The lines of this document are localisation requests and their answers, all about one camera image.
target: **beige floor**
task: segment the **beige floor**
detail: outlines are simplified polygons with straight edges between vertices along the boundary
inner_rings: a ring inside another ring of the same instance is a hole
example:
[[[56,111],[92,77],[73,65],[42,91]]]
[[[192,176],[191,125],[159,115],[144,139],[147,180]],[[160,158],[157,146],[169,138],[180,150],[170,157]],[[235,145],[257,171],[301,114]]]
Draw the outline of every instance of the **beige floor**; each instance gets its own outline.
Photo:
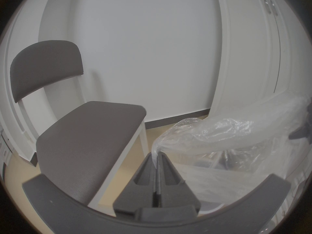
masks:
[[[172,125],[167,125],[148,129],[146,131],[149,149],[151,149],[154,140],[171,126]],[[138,169],[139,165],[143,161],[143,158],[142,147],[138,138],[100,201],[100,205],[104,209],[111,209],[114,200]],[[14,153],[8,167],[6,168],[5,185],[15,204],[25,215],[25,217],[35,226],[35,228],[43,234],[53,233],[37,215],[21,187],[23,182],[38,174],[40,174],[40,168],[38,165],[37,167],[29,165],[23,161],[18,154]]]

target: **cabinet handle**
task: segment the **cabinet handle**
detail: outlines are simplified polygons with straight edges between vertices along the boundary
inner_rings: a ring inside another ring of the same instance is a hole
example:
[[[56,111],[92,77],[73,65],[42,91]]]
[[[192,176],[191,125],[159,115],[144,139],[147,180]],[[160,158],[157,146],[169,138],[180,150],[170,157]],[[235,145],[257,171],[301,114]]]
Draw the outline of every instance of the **cabinet handle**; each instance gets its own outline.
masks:
[[[271,10],[270,10],[270,6],[269,6],[268,1],[267,1],[267,0],[263,0],[263,1],[264,1],[264,6],[265,6],[265,8],[267,9],[267,12],[268,12],[269,14],[271,14]]]
[[[273,2],[272,0],[270,0],[270,3],[271,3],[271,7],[272,7],[273,14],[274,14],[275,16],[277,16],[277,10],[276,10],[276,8],[275,8],[274,2]]]

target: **transparent plastic wrap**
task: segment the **transparent plastic wrap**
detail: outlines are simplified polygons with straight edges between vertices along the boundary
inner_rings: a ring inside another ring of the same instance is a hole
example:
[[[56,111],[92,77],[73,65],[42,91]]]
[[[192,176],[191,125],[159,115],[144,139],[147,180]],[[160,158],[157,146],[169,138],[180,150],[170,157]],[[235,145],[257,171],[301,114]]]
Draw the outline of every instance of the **transparent plastic wrap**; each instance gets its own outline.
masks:
[[[155,140],[153,161],[165,152],[200,200],[230,204],[271,173],[286,178],[301,151],[288,135],[309,103],[286,91],[239,111],[184,119]]]

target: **brown chair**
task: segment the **brown chair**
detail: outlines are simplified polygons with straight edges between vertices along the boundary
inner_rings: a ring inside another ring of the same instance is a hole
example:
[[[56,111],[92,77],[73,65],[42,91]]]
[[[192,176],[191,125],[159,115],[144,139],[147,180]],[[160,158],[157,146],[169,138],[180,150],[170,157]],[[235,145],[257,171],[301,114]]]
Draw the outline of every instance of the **brown chair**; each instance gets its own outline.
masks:
[[[42,41],[14,58],[11,87],[14,101],[49,84],[83,74],[78,47],[69,41]],[[96,209],[99,200],[140,135],[148,146],[142,106],[90,101],[74,109],[39,136],[41,172],[59,189]]]

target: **chair seat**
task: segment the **chair seat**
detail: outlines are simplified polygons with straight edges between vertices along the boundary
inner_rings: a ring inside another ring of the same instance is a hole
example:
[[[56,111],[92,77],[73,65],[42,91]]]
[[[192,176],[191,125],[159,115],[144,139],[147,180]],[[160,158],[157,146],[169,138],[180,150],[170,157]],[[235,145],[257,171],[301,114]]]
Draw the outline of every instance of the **chair seat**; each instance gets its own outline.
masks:
[[[37,139],[40,170],[88,205],[146,115],[143,107],[90,101]]]

